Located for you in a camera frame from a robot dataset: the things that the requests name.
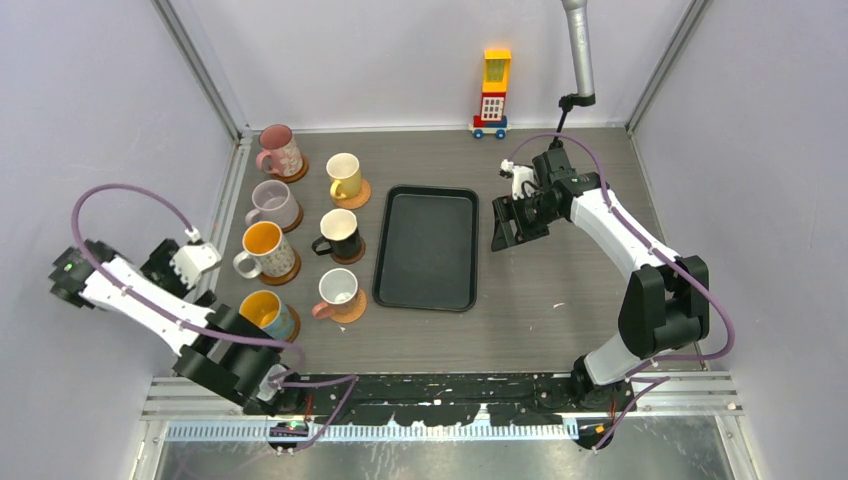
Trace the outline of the black white-inside mug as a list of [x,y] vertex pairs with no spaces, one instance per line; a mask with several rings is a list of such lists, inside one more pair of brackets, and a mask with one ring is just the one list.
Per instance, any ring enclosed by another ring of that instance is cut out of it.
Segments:
[[335,253],[350,257],[357,253],[362,242],[356,215],[347,209],[337,208],[324,214],[319,222],[320,236],[312,243],[312,251],[318,255]]

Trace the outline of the white floral orange-inside mug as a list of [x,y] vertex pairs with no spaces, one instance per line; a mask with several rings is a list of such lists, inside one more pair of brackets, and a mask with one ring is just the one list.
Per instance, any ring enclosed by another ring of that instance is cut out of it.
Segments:
[[261,273],[279,276],[278,264],[290,259],[294,252],[278,225],[260,221],[244,233],[242,251],[235,255],[232,265],[245,279],[259,279]]

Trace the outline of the blue orange-inside mug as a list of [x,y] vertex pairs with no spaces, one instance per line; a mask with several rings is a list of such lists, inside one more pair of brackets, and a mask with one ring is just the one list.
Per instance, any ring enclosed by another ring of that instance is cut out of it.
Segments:
[[249,294],[239,306],[239,314],[276,340],[284,340],[291,332],[286,303],[270,290]]

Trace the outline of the black plastic tray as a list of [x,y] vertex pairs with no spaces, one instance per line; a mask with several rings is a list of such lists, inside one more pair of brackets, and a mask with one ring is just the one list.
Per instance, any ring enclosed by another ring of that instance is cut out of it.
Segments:
[[477,299],[479,197],[471,189],[389,189],[372,282],[377,304],[447,312]]

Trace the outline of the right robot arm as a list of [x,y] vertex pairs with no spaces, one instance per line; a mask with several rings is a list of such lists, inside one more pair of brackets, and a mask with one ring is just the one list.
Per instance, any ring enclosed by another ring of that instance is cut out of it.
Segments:
[[551,223],[566,220],[595,241],[627,282],[616,334],[574,362],[567,391],[577,406],[598,409],[610,398],[610,385],[643,361],[707,336],[709,304],[692,285],[708,284],[705,262],[659,242],[598,173],[578,173],[557,148],[529,165],[504,160],[499,174],[510,180],[511,192],[493,202],[492,251],[545,237]]

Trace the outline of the salmon pink mug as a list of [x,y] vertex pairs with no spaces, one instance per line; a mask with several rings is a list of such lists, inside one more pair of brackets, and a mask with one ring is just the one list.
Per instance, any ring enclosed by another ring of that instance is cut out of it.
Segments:
[[335,268],[322,275],[318,284],[321,301],[312,308],[312,316],[324,319],[354,311],[359,294],[355,274],[345,268]]

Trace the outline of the yellow mug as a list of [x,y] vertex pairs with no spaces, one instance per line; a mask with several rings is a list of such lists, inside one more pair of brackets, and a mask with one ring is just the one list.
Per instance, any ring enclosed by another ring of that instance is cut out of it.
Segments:
[[326,171],[332,180],[330,196],[333,200],[351,199],[360,193],[362,174],[359,159],[355,155],[333,155],[326,163]]

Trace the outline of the dark walnut round coaster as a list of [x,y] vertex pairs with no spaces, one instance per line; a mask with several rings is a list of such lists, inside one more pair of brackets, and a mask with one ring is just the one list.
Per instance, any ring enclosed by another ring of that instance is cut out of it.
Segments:
[[336,263],[338,263],[338,264],[341,264],[341,265],[351,265],[351,264],[354,264],[354,263],[358,262],[359,260],[361,260],[361,259],[363,258],[363,256],[364,256],[364,255],[365,255],[365,253],[366,253],[366,249],[367,249],[367,245],[366,245],[366,243],[365,243],[365,242],[362,242],[362,244],[361,244],[361,246],[360,246],[359,250],[358,250],[358,251],[357,251],[357,253],[356,253],[356,254],[354,254],[353,256],[350,256],[350,257],[342,257],[342,256],[339,256],[339,255],[337,255],[337,254],[335,254],[335,253],[332,253],[332,254],[330,255],[330,257],[331,257],[331,259],[332,259],[332,260],[334,260],[334,261],[335,261]]

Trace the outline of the woven rattan coaster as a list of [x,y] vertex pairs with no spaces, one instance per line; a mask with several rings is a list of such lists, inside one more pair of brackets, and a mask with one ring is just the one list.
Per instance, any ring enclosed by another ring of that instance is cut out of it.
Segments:
[[342,305],[334,306],[330,319],[341,324],[355,322],[365,313],[367,303],[367,294],[363,289],[359,289],[352,299]]
[[363,179],[361,182],[360,191],[357,195],[343,199],[333,198],[332,201],[339,208],[355,210],[363,207],[370,199],[371,194],[372,189],[370,183],[367,180]]

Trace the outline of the lilac ribbed mug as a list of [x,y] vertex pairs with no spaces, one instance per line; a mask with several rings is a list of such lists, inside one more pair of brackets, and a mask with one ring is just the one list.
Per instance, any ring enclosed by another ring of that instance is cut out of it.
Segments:
[[253,209],[245,215],[247,226],[260,221],[275,223],[275,214],[280,209],[299,203],[289,186],[276,179],[266,180],[257,185],[251,194],[251,202]]

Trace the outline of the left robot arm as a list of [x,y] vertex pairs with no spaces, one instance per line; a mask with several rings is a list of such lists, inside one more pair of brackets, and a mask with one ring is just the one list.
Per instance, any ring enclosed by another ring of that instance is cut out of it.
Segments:
[[282,348],[207,290],[187,301],[200,277],[217,269],[218,251],[203,240],[163,240],[140,267],[102,241],[67,248],[53,263],[51,293],[82,308],[118,312],[173,351],[173,371],[240,406],[247,415],[298,412],[305,385],[281,362]]

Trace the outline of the dusty pink mug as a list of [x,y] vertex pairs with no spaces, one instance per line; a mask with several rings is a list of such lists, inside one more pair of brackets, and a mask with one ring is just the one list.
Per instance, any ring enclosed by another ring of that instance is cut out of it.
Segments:
[[256,167],[260,171],[275,177],[291,176],[301,169],[303,155],[288,126],[276,124],[265,128],[259,135],[259,145]]

